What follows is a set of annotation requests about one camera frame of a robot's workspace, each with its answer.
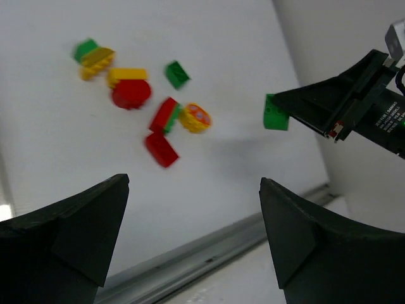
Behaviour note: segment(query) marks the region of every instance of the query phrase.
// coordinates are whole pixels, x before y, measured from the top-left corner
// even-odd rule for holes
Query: yellow lego piece
[[[120,80],[125,79],[147,80],[147,72],[144,68],[112,68],[107,75],[107,84],[114,88]]]
[[[114,57],[115,52],[106,47],[99,47],[89,54],[86,54],[81,60],[81,78],[83,80],[90,80],[93,76],[109,67]]]
[[[191,133],[200,133],[211,126],[210,115],[195,103],[190,103],[183,108],[178,119]]]

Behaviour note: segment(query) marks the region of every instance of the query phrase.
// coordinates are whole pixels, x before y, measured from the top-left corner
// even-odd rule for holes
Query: black plastic
[[[278,93],[273,103],[322,136],[344,140],[354,130],[404,158],[405,98],[386,89],[398,72],[387,57],[372,50],[339,76]]]
[[[405,234],[341,217],[271,179],[260,201],[288,304],[405,303]]]
[[[127,175],[116,175],[0,222],[0,303],[93,303],[106,280],[128,183]]]

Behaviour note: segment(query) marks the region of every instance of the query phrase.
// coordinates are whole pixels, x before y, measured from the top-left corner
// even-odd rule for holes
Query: green lego brick
[[[166,66],[165,74],[176,90],[179,90],[191,79],[177,61],[173,61]]]
[[[88,38],[75,46],[73,49],[73,58],[80,64],[84,55],[89,54],[98,47],[99,46],[93,39]]]
[[[290,116],[271,102],[274,94],[267,94],[263,124],[270,130],[288,130]]]
[[[182,111],[182,106],[180,103],[178,103],[176,105],[176,107],[174,108],[173,112],[170,115],[169,120],[167,121],[167,124],[165,125],[165,128],[163,129],[163,132],[165,134],[170,133],[171,128],[173,128],[173,126],[176,123],[176,119],[178,118],[178,116],[180,115],[180,112]]]

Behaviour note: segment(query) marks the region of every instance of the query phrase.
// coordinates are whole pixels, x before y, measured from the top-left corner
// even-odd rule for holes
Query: red lego piece
[[[121,80],[111,93],[115,105],[131,110],[139,109],[151,96],[151,86],[145,80]]]
[[[170,119],[171,114],[176,108],[177,102],[169,97],[160,105],[159,110],[156,112],[155,117],[153,118],[149,130],[152,132],[164,134],[165,126]]]
[[[163,168],[168,168],[178,158],[176,151],[170,146],[162,133],[152,133],[147,136],[145,145],[150,154]]]

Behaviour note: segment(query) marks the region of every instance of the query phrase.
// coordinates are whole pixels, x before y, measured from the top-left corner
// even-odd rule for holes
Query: toy block
[[[106,47],[99,47],[89,54],[86,54],[81,59],[81,78],[90,80],[93,76],[109,67],[115,57],[115,52]]]
[[[147,80],[144,68],[111,68],[107,74],[107,84],[114,88],[120,80]]]
[[[178,119],[191,133],[200,133],[212,124],[210,115],[195,103],[185,106]]]
[[[173,61],[166,66],[165,74],[176,90],[179,90],[190,80],[190,77],[177,61]]]
[[[170,146],[162,133],[152,133],[147,136],[145,146],[163,168],[168,168],[178,159],[176,151]]]
[[[168,98],[162,102],[149,126],[149,130],[160,134],[166,134],[170,131],[171,127],[168,126],[168,123],[170,123],[173,112],[178,111],[178,105],[173,98]]]
[[[99,46],[93,39],[88,38],[87,40],[82,41],[75,46],[75,48],[73,49],[73,58],[77,61],[77,63],[80,64],[84,55],[89,54],[91,51],[94,51],[98,47]]]
[[[111,99],[120,108],[139,109],[152,94],[145,80],[121,80],[111,92]]]
[[[266,95],[265,112],[263,114],[263,125],[269,130],[289,129],[290,116],[271,102],[274,94]]]
[[[180,103],[178,103],[176,105],[175,109],[173,110],[173,112],[171,113],[171,116],[170,116],[169,120],[167,121],[165,127],[163,128],[163,132],[165,134],[168,134],[171,132],[171,129],[176,124],[176,119],[180,115],[181,111],[182,111],[182,106]]]

